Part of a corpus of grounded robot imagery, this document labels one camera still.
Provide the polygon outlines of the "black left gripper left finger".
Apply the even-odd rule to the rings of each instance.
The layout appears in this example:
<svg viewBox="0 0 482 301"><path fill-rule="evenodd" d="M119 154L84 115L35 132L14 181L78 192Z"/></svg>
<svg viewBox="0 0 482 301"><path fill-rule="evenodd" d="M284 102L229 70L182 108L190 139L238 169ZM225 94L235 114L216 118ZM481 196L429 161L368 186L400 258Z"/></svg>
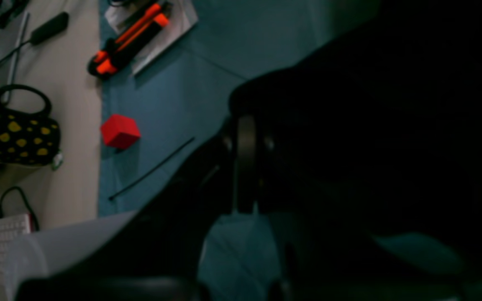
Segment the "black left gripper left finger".
<svg viewBox="0 0 482 301"><path fill-rule="evenodd" d="M233 207L237 120L228 118L195 149L159 192L109 242L50 278L51 285L197 283L208 231Z"/></svg>

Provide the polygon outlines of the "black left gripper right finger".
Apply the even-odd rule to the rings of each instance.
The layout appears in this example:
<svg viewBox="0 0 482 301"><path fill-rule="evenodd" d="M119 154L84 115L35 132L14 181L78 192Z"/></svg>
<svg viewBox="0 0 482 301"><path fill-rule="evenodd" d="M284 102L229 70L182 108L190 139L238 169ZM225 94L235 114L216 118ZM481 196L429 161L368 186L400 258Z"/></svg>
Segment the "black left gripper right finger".
<svg viewBox="0 0 482 301"><path fill-rule="evenodd" d="M275 178L253 116L237 120L237 209L268 217L281 268L268 301L370 301L359 250L367 237L301 183Z"/></svg>

